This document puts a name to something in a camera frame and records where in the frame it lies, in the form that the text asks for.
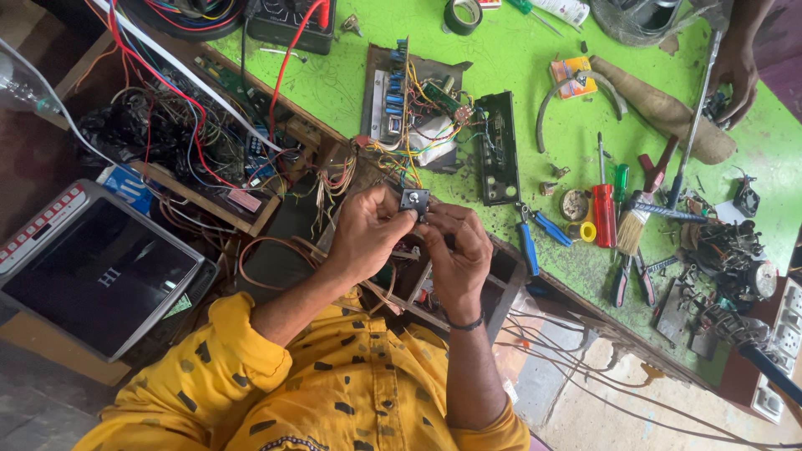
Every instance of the hand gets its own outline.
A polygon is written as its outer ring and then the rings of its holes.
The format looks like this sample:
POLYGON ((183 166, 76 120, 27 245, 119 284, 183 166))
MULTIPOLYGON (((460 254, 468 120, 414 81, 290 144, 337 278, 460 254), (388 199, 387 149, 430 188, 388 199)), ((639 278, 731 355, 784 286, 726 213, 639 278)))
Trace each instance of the hand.
POLYGON ((737 33, 727 34, 724 37, 707 89, 707 95, 713 95, 719 85, 732 85, 732 101, 719 117, 715 118, 718 123, 729 119, 728 130, 732 130, 746 116, 757 98, 759 76, 755 56, 752 54, 751 40, 746 39, 746 41, 747 43, 737 33))
POLYGON ((448 318, 467 326, 481 315, 479 296, 490 272, 493 244, 472 209, 438 204, 429 207, 427 224, 418 226, 431 255, 435 292, 448 318), (456 250, 448 252, 444 234, 454 234, 456 250))
POLYGON ((387 185, 376 185, 343 202, 329 257, 321 266, 354 285, 387 264, 393 246, 415 226, 414 210, 399 213, 399 200, 387 185))

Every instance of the small box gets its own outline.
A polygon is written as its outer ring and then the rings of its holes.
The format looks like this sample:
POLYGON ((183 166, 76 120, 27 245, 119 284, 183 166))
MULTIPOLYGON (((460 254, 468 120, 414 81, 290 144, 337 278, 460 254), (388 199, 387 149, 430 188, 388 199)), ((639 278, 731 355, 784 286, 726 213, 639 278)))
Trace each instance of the small box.
MULTIPOLYGON (((586 56, 552 61, 549 69, 551 70, 552 78, 554 78, 554 83, 560 83, 566 78, 573 77, 573 74, 578 71, 589 71, 590 61, 586 56)), ((581 80, 571 81, 561 87, 557 94, 564 100, 596 91, 598 91, 596 80, 585 77, 581 80)))
POLYGON ((501 8, 501 0, 478 0, 483 10, 497 10, 501 8))

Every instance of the bristles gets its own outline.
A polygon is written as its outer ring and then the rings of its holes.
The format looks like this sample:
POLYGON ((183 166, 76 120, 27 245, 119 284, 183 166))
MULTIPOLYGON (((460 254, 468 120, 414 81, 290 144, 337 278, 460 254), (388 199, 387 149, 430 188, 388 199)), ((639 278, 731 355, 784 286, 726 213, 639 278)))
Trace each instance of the bristles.
POLYGON ((633 212, 625 211, 621 213, 621 220, 618 223, 618 246, 616 249, 626 255, 637 254, 643 226, 643 222, 633 212))

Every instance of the blue capacitor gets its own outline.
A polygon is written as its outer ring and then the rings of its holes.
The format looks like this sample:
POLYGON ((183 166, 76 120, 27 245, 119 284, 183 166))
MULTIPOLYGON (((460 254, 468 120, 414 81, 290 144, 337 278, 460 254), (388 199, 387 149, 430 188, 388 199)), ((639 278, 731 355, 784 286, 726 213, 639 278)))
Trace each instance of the blue capacitor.
POLYGON ((403 105, 403 97, 400 96, 400 95, 387 94, 387 102, 389 104, 401 104, 401 105, 403 105))

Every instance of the man's right hand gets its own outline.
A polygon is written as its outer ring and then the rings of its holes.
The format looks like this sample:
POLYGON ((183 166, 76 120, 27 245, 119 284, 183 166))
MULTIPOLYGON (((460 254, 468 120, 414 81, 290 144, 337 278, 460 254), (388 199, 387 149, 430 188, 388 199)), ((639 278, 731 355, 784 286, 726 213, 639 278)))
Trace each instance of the man's right hand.
POLYGON ((472 209, 459 205, 433 205, 427 224, 418 226, 431 255, 435 292, 459 326, 475 322, 481 315, 479 296, 490 272, 493 244, 472 209), (445 234, 453 234, 456 249, 449 252, 445 234))

